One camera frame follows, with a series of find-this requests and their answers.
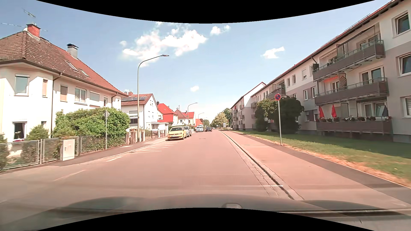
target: silver car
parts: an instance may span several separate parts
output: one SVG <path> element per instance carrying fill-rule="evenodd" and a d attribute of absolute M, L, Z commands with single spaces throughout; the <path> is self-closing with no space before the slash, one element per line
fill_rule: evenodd
<path fill-rule="evenodd" d="M 187 137 L 190 137 L 192 135 L 191 129 L 188 126 L 184 126 L 184 130 L 185 130 L 185 133 L 187 134 Z"/>

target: road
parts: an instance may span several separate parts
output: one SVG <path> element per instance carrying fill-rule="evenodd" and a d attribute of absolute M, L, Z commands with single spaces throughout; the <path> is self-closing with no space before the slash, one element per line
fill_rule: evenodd
<path fill-rule="evenodd" d="M 11 222 L 106 196 L 229 193 L 279 197 L 263 171 L 221 132 L 199 132 L 111 158 L 0 175 L 0 219 Z"/>

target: balcony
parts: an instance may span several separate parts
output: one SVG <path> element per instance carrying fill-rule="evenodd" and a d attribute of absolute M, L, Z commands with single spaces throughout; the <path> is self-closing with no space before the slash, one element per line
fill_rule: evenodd
<path fill-rule="evenodd" d="M 317 122 L 317 130 L 342 132 L 377 132 L 391 134 L 393 126 L 391 119 L 340 122 Z"/>
<path fill-rule="evenodd" d="M 326 65 L 319 67 L 313 72 L 313 79 L 317 80 L 322 77 L 327 77 L 336 74 L 339 71 L 344 71 L 348 68 L 354 69 L 353 66 L 360 66 L 361 63 L 369 61 L 373 58 L 385 57 L 385 49 L 383 40 L 375 40 L 365 44 L 364 46 L 345 54 L 333 63 L 327 63 Z"/>
<path fill-rule="evenodd" d="M 318 94 L 316 105 L 347 101 L 358 98 L 388 96 L 387 78 L 376 78 Z"/>
<path fill-rule="evenodd" d="M 279 93 L 280 95 L 285 95 L 285 87 L 280 87 L 272 91 L 267 95 L 268 99 L 274 99 L 274 96 Z"/>

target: yellow car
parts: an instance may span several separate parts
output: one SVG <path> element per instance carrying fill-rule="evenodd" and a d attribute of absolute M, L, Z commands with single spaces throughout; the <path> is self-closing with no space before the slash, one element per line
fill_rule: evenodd
<path fill-rule="evenodd" d="M 183 126 L 172 127 L 170 129 L 168 140 L 185 139 L 185 138 L 187 138 L 187 134 Z"/>

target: lawn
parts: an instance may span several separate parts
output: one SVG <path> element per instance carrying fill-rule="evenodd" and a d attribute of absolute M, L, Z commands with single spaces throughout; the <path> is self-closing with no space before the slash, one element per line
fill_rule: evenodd
<path fill-rule="evenodd" d="M 241 131 L 255 137 L 279 142 L 274 132 Z M 333 156 L 389 173 L 411 182 L 411 144 L 367 141 L 316 135 L 282 135 L 282 142 L 293 148 Z"/>

